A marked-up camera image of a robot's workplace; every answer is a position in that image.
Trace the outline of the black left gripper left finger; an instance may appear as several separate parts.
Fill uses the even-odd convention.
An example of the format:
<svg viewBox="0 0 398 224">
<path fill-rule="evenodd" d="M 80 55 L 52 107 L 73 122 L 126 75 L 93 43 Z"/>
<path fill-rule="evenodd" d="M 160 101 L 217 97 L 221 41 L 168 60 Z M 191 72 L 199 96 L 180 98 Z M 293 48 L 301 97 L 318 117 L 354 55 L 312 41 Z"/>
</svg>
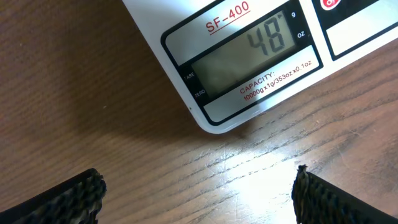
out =
<svg viewBox="0 0 398 224">
<path fill-rule="evenodd" d="M 97 224 L 106 191 L 103 176 L 91 168 L 1 212 L 1 223 Z"/>
</svg>

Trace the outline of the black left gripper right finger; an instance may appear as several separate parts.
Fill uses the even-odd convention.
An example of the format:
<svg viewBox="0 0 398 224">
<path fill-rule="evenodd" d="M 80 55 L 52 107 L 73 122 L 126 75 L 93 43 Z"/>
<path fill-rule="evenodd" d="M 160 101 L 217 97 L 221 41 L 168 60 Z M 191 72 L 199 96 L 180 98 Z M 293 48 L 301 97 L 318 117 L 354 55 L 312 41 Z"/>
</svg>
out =
<svg viewBox="0 0 398 224">
<path fill-rule="evenodd" d="M 388 215 L 299 165 L 292 187 L 296 222 L 300 224 L 397 224 Z"/>
</svg>

